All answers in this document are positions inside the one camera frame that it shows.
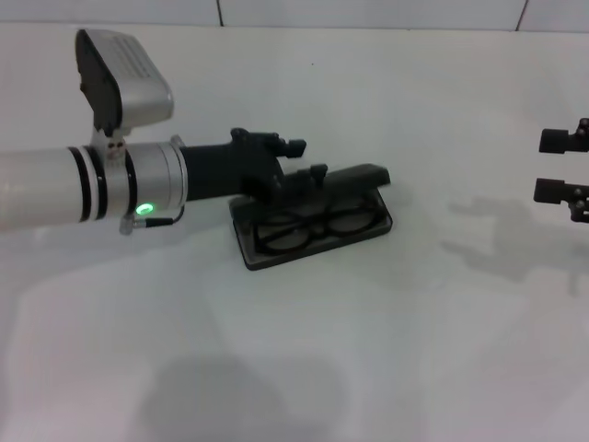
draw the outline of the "green led light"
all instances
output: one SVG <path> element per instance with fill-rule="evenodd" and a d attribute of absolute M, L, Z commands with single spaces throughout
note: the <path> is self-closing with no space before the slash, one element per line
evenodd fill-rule
<path fill-rule="evenodd" d="M 153 204 L 150 204 L 150 203 L 141 204 L 135 210 L 135 212 L 137 212 L 138 215 L 151 214 L 153 211 L 154 211 L 154 205 Z"/>

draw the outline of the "eyeglasses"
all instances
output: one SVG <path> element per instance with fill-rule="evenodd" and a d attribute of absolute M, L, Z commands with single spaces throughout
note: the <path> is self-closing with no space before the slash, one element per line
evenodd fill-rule
<path fill-rule="evenodd" d="M 384 205 L 367 194 L 322 204 L 311 215 L 295 210 L 277 212 L 252 224 L 257 253 L 277 256 L 304 250 L 315 241 L 364 233 L 387 218 Z"/>

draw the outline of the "white wall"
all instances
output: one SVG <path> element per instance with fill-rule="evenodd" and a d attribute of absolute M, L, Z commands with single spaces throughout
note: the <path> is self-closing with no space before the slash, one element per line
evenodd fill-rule
<path fill-rule="evenodd" d="M 515 29 L 525 0 L 221 0 L 228 26 Z"/>
<path fill-rule="evenodd" d="M 521 30 L 589 31 L 588 0 L 530 0 Z"/>
<path fill-rule="evenodd" d="M 0 20 L 219 24 L 215 0 L 0 0 Z"/>

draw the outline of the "white table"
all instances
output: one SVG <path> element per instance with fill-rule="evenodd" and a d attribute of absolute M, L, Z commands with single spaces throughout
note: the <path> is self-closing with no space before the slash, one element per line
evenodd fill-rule
<path fill-rule="evenodd" d="M 496 442 L 589 437 L 589 226 L 534 204 L 589 116 L 589 36 L 118 27 L 179 133 L 304 137 L 390 170 L 390 235 L 251 273 L 225 200 L 178 226 L 0 237 L 2 442 Z M 75 27 L 0 25 L 0 148 L 82 145 Z"/>

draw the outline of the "black ring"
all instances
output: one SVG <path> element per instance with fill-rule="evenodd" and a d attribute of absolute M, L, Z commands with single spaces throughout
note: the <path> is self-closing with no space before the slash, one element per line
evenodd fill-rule
<path fill-rule="evenodd" d="M 135 175 L 135 166 L 129 151 L 125 151 L 125 168 L 127 169 L 127 180 L 129 181 L 129 206 L 127 215 L 132 214 L 137 207 L 137 176 Z"/>
<path fill-rule="evenodd" d="M 98 182 L 98 213 L 96 219 L 102 219 L 107 214 L 107 207 L 109 206 L 109 193 L 107 191 L 107 178 L 104 175 L 104 168 L 100 161 L 100 156 L 94 147 L 86 146 L 86 151 L 92 160 L 92 166 L 96 171 L 96 178 Z"/>
<path fill-rule="evenodd" d="M 82 185 L 82 215 L 80 216 L 80 223 L 87 221 L 90 218 L 90 207 L 92 207 L 92 192 L 90 191 L 90 178 L 88 177 L 88 169 L 86 161 L 77 147 L 67 148 L 74 156 L 77 171 L 80 174 L 80 184 Z"/>

